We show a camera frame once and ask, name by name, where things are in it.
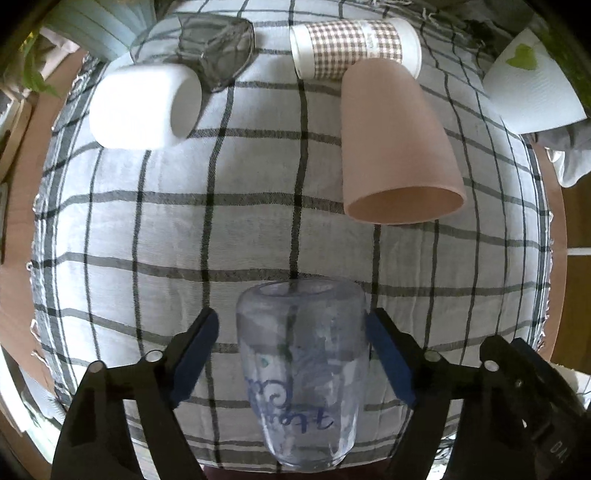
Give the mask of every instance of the light blue container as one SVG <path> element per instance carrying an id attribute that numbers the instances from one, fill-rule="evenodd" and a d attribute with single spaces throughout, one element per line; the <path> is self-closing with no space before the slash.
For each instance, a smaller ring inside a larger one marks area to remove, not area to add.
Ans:
<path id="1" fill-rule="evenodd" d="M 155 23 L 154 0 L 61 0 L 44 25 L 91 55 L 112 61 Z"/>

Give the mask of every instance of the pink ceramic cup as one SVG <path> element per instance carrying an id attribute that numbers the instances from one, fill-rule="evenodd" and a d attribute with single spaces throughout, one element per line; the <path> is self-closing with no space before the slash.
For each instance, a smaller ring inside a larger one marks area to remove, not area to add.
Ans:
<path id="1" fill-rule="evenodd" d="M 407 69 L 388 59 L 355 63 L 343 77 L 341 110 L 347 215 L 419 223 L 464 204 L 447 134 Z"/>

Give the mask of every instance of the plaid cloth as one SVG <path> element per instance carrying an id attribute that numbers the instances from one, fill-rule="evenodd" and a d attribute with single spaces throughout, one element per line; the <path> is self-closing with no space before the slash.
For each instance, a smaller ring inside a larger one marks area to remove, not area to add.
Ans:
<path id="1" fill-rule="evenodd" d="M 484 61 L 454 27 L 408 8 L 333 0 L 200 0 L 179 7 L 254 23 L 257 56 L 204 101 L 190 138 L 161 151 L 102 148 L 88 104 L 105 74 L 87 63 L 54 126 L 33 245 L 33 295 L 56 391 L 71 401 L 87 365 L 131 364 L 165 347 L 203 306 L 221 330 L 177 418 L 209 465 L 275 471 L 249 407 L 235 304 L 268 280 L 357 281 L 372 307 L 449 361 L 479 365 L 491 334 L 538 340 L 548 301 L 550 213 L 538 163 L 482 92 Z M 343 213 L 340 84 L 298 80 L 289 26 L 403 15 L 420 33 L 419 77 L 449 135 L 468 198 L 440 221 L 357 223 Z M 137 412 L 131 432 L 147 456 Z M 449 425 L 458 421 L 458 405 Z M 344 465 L 390 455 L 408 419 L 370 361 L 357 442 Z"/>

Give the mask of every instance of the gray glass cup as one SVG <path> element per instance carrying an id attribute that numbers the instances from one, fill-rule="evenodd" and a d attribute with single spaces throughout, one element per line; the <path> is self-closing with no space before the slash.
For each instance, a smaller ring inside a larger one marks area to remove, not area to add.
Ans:
<path id="1" fill-rule="evenodd" d="M 252 61 L 254 26 L 244 18 L 176 12 L 140 34 L 129 52 L 136 64 L 186 65 L 205 90 L 219 92 Z"/>

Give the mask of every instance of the clear glass cup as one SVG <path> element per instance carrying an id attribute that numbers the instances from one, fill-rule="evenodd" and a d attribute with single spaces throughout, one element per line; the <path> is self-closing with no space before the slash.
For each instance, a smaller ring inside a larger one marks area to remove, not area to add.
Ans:
<path id="1" fill-rule="evenodd" d="M 238 300 L 249 401 L 283 465 L 325 470 L 353 447 L 369 366 L 365 316 L 363 290 L 346 280 L 264 284 Z"/>

